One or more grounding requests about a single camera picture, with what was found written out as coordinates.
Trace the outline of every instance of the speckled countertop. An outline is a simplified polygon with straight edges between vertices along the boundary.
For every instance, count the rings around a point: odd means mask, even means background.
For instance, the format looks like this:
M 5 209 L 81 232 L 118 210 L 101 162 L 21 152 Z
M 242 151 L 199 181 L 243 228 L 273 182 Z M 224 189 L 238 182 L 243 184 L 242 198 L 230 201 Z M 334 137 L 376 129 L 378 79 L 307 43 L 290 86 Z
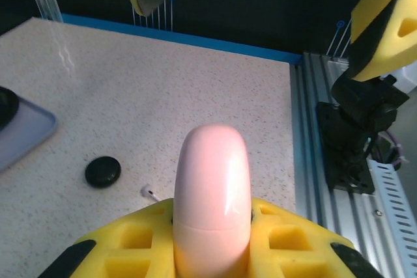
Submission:
M 80 236 L 173 196 L 185 135 L 223 122 L 243 135 L 252 194 L 295 210 L 289 65 L 32 19 L 0 37 L 0 85 L 53 112 L 56 133 L 0 173 L 1 277 L 36 277 Z M 110 155 L 122 176 L 89 187 Z

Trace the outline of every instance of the black round puck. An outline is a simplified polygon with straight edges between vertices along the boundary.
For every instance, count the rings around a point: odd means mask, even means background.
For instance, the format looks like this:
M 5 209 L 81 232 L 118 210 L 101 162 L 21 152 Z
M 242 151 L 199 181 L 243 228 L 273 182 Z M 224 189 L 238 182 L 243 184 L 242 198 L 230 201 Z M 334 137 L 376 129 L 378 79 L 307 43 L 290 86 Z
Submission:
M 86 181 L 95 188 L 105 188 L 119 179 L 122 169 L 120 163 L 111 156 L 92 160 L 85 168 Z

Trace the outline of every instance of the blue frame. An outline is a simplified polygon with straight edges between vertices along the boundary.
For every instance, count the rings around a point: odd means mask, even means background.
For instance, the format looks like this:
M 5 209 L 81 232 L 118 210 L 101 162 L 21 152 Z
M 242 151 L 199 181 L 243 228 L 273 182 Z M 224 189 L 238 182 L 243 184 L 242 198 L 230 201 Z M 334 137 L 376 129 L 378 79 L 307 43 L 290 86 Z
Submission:
M 234 42 L 226 42 L 224 40 L 217 40 L 211 38 L 204 38 L 194 35 L 186 35 L 163 31 L 159 29 L 152 29 L 130 24 L 117 23 L 112 21 L 104 21 L 93 18 L 85 18 L 83 16 L 73 16 L 71 14 L 63 14 L 63 21 L 68 24 L 92 27 L 94 29 L 105 29 L 129 35 L 137 35 L 142 37 L 165 40 L 168 42 L 178 42 L 180 44 L 187 44 L 191 46 L 215 49 L 226 52 L 239 53 L 241 55 L 250 55 L 252 57 L 259 57 L 269 60 L 287 62 L 289 64 L 298 64 L 301 60 L 301 55 L 296 53 L 278 51 L 273 49 L 266 49 L 244 44 L 236 44 Z

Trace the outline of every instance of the purple wire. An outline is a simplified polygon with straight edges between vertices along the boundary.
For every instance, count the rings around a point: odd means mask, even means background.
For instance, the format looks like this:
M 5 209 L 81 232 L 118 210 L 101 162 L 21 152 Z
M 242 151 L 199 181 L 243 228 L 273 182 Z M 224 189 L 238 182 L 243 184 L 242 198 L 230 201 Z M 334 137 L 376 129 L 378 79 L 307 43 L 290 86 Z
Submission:
M 396 166 L 400 164 L 401 160 L 403 159 L 403 147 L 398 143 L 397 138 L 393 135 L 392 132 L 390 132 L 389 130 L 386 130 L 385 133 L 391 139 L 392 143 L 398 150 L 399 157 L 394 162 L 392 162 L 392 166 Z

